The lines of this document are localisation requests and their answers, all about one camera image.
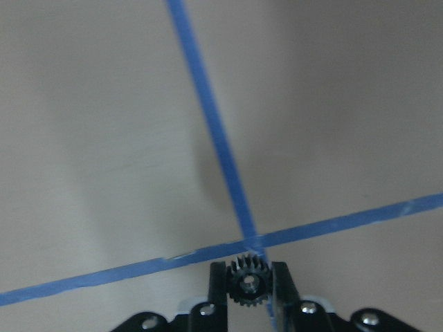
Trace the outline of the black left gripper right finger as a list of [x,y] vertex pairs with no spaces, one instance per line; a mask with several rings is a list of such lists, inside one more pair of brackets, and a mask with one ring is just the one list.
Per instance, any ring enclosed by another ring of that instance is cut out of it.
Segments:
[[297,331],[295,318],[300,295],[294,284],[288,265],[272,262],[272,309],[275,327],[279,332]]

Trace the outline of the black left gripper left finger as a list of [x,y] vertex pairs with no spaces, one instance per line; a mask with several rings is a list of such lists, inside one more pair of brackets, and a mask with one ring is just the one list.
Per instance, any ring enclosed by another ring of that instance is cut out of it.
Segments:
[[210,264],[208,301],[213,305],[213,313],[209,315],[207,331],[222,332],[228,330],[226,263]]

